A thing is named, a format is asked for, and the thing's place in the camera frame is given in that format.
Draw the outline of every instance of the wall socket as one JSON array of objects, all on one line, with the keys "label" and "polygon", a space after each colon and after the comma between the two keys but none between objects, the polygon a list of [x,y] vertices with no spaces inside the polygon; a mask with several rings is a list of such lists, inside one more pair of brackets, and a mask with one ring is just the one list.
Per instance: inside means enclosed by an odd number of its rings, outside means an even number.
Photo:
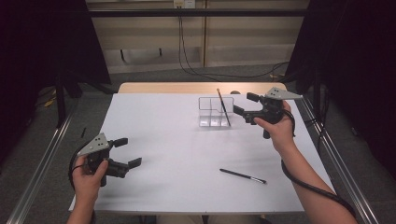
[{"label": "wall socket", "polygon": [[195,0],[174,0],[174,8],[195,8]]}]

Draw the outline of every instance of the transparent container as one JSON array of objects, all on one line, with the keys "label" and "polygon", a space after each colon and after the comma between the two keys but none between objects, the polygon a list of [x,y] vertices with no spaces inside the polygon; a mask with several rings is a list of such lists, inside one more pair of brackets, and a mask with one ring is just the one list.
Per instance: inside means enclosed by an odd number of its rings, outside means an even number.
[{"label": "transparent container", "polygon": [[219,97],[199,98],[199,126],[201,127],[230,127],[233,116],[233,97],[222,97],[224,108]]}]

